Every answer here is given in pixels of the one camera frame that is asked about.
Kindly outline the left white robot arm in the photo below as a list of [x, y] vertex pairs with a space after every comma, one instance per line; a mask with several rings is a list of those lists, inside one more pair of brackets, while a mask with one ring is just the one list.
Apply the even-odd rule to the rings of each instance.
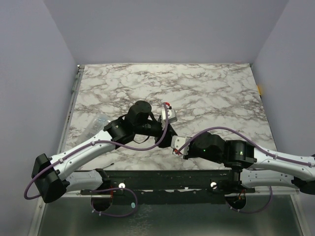
[[155, 119], [151, 105], [146, 101], [137, 101], [127, 114], [109, 120], [102, 130], [76, 147], [51, 157], [44, 153], [39, 155], [34, 162], [30, 184], [36, 185], [38, 196], [45, 203], [54, 202], [66, 192], [76, 190], [94, 190], [103, 194], [109, 187], [104, 171], [93, 170], [82, 177], [76, 177], [78, 169], [120, 147], [132, 149], [128, 143], [134, 140], [135, 135], [155, 139], [154, 145], [136, 147], [135, 151], [168, 148], [175, 135], [171, 123], [176, 121], [176, 112], [168, 103], [164, 103], [159, 118]]

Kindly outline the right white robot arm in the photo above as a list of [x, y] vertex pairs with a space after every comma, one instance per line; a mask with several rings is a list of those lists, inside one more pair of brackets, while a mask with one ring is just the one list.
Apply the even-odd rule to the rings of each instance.
[[203, 158], [231, 168], [227, 180], [212, 188], [225, 194], [258, 186], [284, 186], [305, 194], [315, 193], [315, 158], [272, 151], [242, 140], [225, 141], [205, 132], [194, 138], [173, 137], [172, 147], [184, 159]]

